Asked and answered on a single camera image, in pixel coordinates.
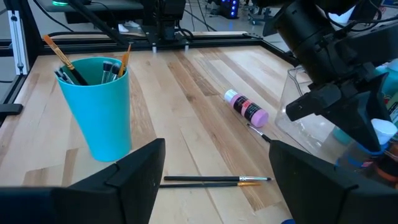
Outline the green plastic cup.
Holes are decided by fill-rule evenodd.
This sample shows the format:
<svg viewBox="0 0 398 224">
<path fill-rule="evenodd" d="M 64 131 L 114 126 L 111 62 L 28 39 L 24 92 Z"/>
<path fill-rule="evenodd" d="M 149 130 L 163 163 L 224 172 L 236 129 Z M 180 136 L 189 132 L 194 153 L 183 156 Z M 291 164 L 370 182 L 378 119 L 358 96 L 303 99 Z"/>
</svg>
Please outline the green plastic cup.
<svg viewBox="0 0 398 224">
<path fill-rule="evenodd" d="M 60 67 L 72 80 L 57 78 L 65 100 L 77 121 L 94 159 L 116 161 L 131 150 L 129 72 L 102 82 L 103 62 L 121 64 L 115 58 L 89 57 L 72 62 L 88 83 L 80 85 L 66 66 Z"/>
</svg>

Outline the computer tower purple lights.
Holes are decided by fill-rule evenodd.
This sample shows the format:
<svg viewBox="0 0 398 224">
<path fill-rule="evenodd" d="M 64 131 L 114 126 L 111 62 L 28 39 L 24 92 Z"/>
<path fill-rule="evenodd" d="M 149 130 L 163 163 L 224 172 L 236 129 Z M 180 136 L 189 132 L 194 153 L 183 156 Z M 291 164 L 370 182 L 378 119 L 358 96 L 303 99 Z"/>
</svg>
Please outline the computer tower purple lights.
<svg viewBox="0 0 398 224">
<path fill-rule="evenodd" d="M 239 12 L 239 0 L 221 0 L 220 15 L 227 19 L 237 19 Z"/>
</svg>

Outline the grey desk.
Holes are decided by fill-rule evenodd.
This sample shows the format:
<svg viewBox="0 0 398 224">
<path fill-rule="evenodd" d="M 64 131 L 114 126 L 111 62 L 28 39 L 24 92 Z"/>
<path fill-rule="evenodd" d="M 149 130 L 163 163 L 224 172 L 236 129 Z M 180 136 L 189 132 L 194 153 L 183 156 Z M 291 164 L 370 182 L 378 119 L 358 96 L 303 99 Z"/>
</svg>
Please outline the grey desk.
<svg viewBox="0 0 398 224">
<path fill-rule="evenodd" d="M 52 0 L 37 0 L 47 12 L 63 12 L 68 24 L 89 22 L 71 6 L 55 6 Z M 105 22 L 129 21 L 144 17 L 144 6 L 139 0 L 92 0 L 91 4 L 84 5 L 97 17 Z"/>
</svg>

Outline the thin black paint brush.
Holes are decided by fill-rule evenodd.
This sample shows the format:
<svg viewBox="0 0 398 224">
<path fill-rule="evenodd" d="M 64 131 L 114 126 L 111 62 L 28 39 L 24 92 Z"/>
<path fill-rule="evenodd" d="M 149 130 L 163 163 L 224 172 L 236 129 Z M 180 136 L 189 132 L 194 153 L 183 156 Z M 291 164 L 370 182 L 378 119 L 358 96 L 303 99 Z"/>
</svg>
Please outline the thin black paint brush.
<svg viewBox="0 0 398 224">
<path fill-rule="evenodd" d="M 272 180 L 272 178 L 271 177 L 250 177 L 250 176 L 165 176 L 164 180 L 248 182 L 248 181 L 269 181 L 269 180 Z"/>
<path fill-rule="evenodd" d="M 249 128 L 251 128 L 253 131 L 255 131 L 256 133 L 258 133 L 258 135 L 261 136 L 261 138 L 263 138 L 263 140 L 265 140 L 268 143 L 271 143 L 271 138 L 267 137 L 264 133 L 262 133 L 261 131 L 257 130 L 255 127 L 251 126 L 249 123 L 246 124 L 246 126 L 248 126 Z"/>
</svg>

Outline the thick black Solve brush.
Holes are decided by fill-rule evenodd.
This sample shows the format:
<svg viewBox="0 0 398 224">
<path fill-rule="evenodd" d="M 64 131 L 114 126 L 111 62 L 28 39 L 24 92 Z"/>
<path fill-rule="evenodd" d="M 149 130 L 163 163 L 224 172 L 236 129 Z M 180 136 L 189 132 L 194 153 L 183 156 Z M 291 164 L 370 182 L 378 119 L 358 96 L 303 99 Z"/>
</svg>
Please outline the thick black Solve brush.
<svg viewBox="0 0 398 224">
<path fill-rule="evenodd" d="M 110 61 L 103 62 L 103 74 L 101 78 L 101 83 L 104 84 L 108 81 L 108 75 L 111 71 L 113 64 Z"/>
</svg>

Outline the thin brush orange tip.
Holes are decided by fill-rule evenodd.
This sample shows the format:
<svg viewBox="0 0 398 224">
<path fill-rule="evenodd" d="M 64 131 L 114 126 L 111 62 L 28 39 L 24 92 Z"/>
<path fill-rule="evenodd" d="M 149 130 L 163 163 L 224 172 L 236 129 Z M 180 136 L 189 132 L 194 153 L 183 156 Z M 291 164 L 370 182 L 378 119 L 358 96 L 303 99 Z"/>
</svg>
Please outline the thin brush orange tip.
<svg viewBox="0 0 398 224">
<path fill-rule="evenodd" d="M 131 45 L 129 45 L 127 52 L 123 55 L 122 64 L 120 66 L 119 73 L 118 73 L 119 78 L 121 78 L 125 74 L 127 63 L 129 60 L 130 51 L 131 51 Z"/>
</svg>

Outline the black brush orange ferrule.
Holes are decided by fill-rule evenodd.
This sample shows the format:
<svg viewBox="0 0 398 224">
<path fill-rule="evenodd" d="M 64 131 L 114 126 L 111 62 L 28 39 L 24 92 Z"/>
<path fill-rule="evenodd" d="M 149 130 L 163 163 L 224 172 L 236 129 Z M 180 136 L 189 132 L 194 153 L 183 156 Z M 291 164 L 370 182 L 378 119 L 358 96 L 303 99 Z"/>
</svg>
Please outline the black brush orange ferrule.
<svg viewBox="0 0 398 224">
<path fill-rule="evenodd" d="M 61 51 L 59 46 L 52 40 L 52 38 L 49 35 L 44 35 L 44 41 L 55 52 L 55 54 L 64 63 L 64 65 L 69 69 L 69 71 L 73 74 L 77 82 L 80 85 L 88 86 L 87 81 L 82 77 L 80 72 L 74 67 L 69 58 Z"/>
</svg>

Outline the person's white shoe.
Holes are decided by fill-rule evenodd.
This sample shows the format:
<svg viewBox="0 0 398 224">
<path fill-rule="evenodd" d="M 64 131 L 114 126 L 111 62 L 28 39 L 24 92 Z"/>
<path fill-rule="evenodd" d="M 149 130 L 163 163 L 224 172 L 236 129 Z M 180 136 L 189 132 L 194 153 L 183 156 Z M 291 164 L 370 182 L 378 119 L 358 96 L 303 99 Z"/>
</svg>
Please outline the person's white shoe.
<svg viewBox="0 0 398 224">
<path fill-rule="evenodd" d="M 129 32 L 128 27 L 134 29 L 141 29 L 141 26 L 135 21 L 124 21 L 118 24 L 118 31 L 120 31 L 120 33 L 128 33 Z"/>
</svg>

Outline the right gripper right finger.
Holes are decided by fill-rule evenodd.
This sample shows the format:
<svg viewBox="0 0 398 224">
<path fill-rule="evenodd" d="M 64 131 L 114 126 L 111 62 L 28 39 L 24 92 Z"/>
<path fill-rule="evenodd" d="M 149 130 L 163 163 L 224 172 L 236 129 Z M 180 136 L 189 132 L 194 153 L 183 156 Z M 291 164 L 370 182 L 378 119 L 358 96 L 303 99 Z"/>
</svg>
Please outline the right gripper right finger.
<svg viewBox="0 0 398 224">
<path fill-rule="evenodd" d="M 296 224 L 398 224 L 398 190 L 282 141 L 269 160 Z"/>
</svg>

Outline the clear plastic bin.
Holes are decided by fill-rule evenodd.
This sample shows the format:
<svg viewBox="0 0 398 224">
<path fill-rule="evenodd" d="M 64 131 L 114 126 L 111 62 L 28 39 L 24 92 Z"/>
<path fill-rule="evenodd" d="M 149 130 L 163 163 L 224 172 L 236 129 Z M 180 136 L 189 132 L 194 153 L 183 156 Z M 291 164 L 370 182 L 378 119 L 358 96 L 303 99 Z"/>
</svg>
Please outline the clear plastic bin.
<svg viewBox="0 0 398 224">
<path fill-rule="evenodd" d="M 288 70 L 280 100 L 280 110 L 275 124 L 309 153 L 335 164 L 348 146 L 356 141 L 352 139 L 348 145 L 340 143 L 332 136 L 335 125 L 322 116 L 311 114 L 296 121 L 291 121 L 285 112 L 286 106 L 290 102 L 309 92 L 308 86 L 311 83 L 301 66 Z M 398 142 L 389 141 L 388 148 L 384 153 L 387 151 L 398 154 Z M 376 161 L 361 173 L 356 173 L 380 182 L 376 176 L 375 166 Z"/>
</svg>

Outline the small brown paint bottle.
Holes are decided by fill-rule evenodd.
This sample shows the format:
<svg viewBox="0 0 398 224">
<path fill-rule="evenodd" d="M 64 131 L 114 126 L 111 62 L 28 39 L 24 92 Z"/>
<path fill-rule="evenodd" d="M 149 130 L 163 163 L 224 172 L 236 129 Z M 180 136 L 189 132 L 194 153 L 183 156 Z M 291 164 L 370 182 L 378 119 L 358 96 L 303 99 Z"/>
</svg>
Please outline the small brown paint bottle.
<svg viewBox="0 0 398 224">
<path fill-rule="evenodd" d="M 377 159 L 375 171 L 380 182 L 398 190 L 398 154 L 385 152 Z"/>
</svg>

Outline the small pink paint bottle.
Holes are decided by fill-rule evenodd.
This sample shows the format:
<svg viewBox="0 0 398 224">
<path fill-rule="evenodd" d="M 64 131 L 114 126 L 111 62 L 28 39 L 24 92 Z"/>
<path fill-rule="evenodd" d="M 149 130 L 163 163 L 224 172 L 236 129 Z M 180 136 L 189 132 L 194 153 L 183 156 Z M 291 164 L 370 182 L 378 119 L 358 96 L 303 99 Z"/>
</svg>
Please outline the small pink paint bottle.
<svg viewBox="0 0 398 224">
<path fill-rule="evenodd" d="M 224 100 L 256 128 L 263 127 L 269 120 L 266 110 L 232 89 L 225 92 Z"/>
</svg>

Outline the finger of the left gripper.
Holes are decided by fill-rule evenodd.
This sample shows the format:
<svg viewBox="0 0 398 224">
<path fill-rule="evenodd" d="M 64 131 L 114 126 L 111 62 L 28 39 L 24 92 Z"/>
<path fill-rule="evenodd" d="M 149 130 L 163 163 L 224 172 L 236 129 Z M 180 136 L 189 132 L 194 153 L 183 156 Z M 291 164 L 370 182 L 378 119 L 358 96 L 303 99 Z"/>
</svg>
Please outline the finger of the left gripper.
<svg viewBox="0 0 398 224">
<path fill-rule="evenodd" d="M 387 75 L 382 74 L 370 81 L 348 80 L 342 83 L 341 98 L 323 112 L 323 117 L 371 152 L 381 148 L 371 120 L 391 120 L 382 95 L 386 78 Z"/>
</svg>

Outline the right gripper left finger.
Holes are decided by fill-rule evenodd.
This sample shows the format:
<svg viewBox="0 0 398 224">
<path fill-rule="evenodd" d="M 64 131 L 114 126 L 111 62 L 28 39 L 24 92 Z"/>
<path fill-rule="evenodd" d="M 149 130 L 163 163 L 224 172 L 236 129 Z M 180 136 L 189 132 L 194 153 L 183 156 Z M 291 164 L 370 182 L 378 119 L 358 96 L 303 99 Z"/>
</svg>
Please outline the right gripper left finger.
<svg viewBox="0 0 398 224">
<path fill-rule="evenodd" d="M 164 161 L 158 138 L 69 187 L 0 187 L 0 224 L 148 224 Z"/>
</svg>

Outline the teal paint bottle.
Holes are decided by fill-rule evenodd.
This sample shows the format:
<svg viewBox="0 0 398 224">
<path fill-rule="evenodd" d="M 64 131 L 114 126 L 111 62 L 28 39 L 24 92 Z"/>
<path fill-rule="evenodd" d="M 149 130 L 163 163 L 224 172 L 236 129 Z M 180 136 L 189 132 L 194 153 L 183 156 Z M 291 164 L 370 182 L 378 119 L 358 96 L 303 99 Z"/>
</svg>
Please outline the teal paint bottle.
<svg viewBox="0 0 398 224">
<path fill-rule="evenodd" d="M 390 114 L 391 121 L 398 128 L 398 58 L 376 68 L 376 75 L 382 75 L 383 73 L 388 73 L 382 88 L 384 102 Z M 332 131 L 332 136 L 343 145 L 348 145 L 352 140 L 351 137 L 336 126 Z M 398 132 L 390 142 L 398 142 Z"/>
</svg>

